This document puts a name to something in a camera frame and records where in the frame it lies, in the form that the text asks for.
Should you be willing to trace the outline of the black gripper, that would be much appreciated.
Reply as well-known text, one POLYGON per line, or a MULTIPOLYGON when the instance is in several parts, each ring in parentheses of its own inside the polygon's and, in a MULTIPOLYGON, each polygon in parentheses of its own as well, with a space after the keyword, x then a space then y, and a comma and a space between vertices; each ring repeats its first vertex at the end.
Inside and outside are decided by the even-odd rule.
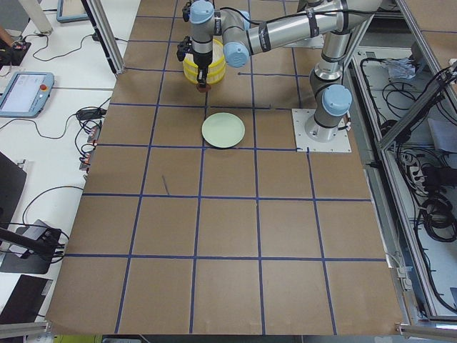
POLYGON ((191 10, 191 2, 187 1, 182 8, 182 17, 184 21, 189 21, 190 19, 190 10, 191 10))
POLYGON ((197 84, 207 87, 206 77, 213 57, 213 41, 210 39, 206 42, 200 42, 193 40, 190 36, 185 36, 184 40, 177 45, 177 59, 183 61, 186 54, 193 54, 194 56, 194 62, 198 69, 197 84))

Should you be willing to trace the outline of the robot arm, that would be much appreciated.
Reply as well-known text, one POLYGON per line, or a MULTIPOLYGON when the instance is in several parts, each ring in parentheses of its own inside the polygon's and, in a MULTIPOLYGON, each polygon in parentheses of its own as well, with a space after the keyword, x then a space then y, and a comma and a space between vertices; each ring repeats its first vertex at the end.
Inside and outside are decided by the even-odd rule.
POLYGON ((208 91, 215 36, 223 39, 226 63, 239 68, 255 54, 324 34, 321 59, 310 73, 317 108, 305 130, 312 140, 326 143, 335 137, 352 103, 351 92, 343 85, 351 32, 367 22, 380 5, 380 1, 302 1, 295 14, 254 22, 245 11, 217 9, 210 1, 189 1, 183 8, 183 19, 190 23, 191 34, 179 43, 176 55, 179 61, 192 55, 197 87, 208 91))

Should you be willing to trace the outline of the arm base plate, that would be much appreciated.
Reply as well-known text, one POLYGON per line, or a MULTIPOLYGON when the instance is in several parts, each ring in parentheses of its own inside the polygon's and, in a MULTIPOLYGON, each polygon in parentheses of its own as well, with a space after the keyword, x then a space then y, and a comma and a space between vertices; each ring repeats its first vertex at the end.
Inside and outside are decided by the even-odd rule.
POLYGON ((296 151, 344 154, 352 152, 344 117, 338 126, 327 129, 316 123, 315 109, 292 109, 291 113, 296 151))

